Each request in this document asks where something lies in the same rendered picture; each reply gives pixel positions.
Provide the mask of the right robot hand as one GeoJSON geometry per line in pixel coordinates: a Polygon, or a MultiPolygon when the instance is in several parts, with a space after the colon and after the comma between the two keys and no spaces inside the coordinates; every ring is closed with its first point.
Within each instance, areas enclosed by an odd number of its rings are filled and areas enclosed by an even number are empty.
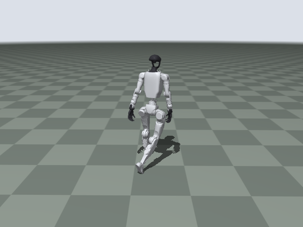
{"type": "Polygon", "coordinates": [[[167,120],[166,122],[169,123],[171,121],[171,117],[172,117],[172,109],[169,109],[169,112],[166,116],[168,116],[168,118],[166,119],[167,120]]]}

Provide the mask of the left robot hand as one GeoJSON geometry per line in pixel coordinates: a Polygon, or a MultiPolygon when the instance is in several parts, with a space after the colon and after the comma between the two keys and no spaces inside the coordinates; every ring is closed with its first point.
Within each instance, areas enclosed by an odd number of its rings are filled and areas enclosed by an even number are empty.
{"type": "MultiPolygon", "coordinates": [[[[128,112],[128,119],[130,120],[130,121],[134,121],[133,120],[133,116],[134,116],[134,112],[133,112],[133,108],[132,108],[132,104],[130,104],[130,107],[129,107],[129,112],[128,112]]],[[[135,116],[134,116],[134,118],[135,118],[135,116]]]]}

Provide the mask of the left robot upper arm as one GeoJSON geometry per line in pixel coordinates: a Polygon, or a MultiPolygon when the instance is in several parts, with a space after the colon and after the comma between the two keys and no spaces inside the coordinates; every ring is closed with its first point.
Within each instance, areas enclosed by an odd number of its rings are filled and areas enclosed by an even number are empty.
{"type": "Polygon", "coordinates": [[[136,94],[140,94],[141,91],[142,91],[141,87],[142,87],[143,82],[144,82],[144,74],[145,74],[145,72],[142,72],[142,73],[139,74],[139,79],[138,79],[138,82],[137,82],[137,88],[136,88],[136,91],[135,91],[136,94]]]}

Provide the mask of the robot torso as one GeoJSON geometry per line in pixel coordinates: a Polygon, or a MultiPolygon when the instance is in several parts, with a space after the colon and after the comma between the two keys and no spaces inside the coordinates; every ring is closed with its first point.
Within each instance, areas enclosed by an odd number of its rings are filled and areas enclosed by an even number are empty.
{"type": "Polygon", "coordinates": [[[156,116],[156,110],[159,108],[156,105],[156,99],[162,93],[163,80],[161,79],[161,71],[158,72],[145,72],[144,74],[144,92],[146,97],[151,98],[145,106],[145,114],[156,116]]]}

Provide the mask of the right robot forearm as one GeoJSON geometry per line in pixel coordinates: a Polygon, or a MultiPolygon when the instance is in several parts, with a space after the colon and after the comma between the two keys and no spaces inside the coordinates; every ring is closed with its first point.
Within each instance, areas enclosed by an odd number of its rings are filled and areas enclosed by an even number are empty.
{"type": "Polygon", "coordinates": [[[169,112],[169,109],[172,109],[172,101],[171,101],[171,92],[170,91],[169,91],[169,97],[166,98],[166,102],[167,102],[167,110],[169,112]]]}

